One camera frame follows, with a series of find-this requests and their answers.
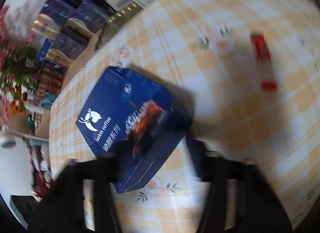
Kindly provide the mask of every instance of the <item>blue box with white label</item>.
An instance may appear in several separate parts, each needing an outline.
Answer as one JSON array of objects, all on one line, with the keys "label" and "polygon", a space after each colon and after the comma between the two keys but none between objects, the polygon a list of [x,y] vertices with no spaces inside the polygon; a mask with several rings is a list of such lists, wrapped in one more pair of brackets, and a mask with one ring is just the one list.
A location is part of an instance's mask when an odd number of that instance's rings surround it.
[{"label": "blue box with white label", "polygon": [[144,187],[191,124],[164,86],[117,67],[105,70],[76,121],[95,156],[117,152],[118,193]]}]

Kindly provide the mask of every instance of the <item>potted plant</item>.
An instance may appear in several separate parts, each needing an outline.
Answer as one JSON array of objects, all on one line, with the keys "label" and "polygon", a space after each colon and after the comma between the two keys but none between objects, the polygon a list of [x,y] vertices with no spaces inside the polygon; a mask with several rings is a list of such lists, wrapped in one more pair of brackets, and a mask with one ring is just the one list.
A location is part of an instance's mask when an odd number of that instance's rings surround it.
[{"label": "potted plant", "polygon": [[28,35],[20,45],[10,38],[4,22],[8,9],[9,6],[4,6],[0,10],[0,97],[3,99],[0,123],[9,118],[9,108],[12,114],[25,112],[27,90],[36,90],[36,50],[31,46],[36,34]]}]

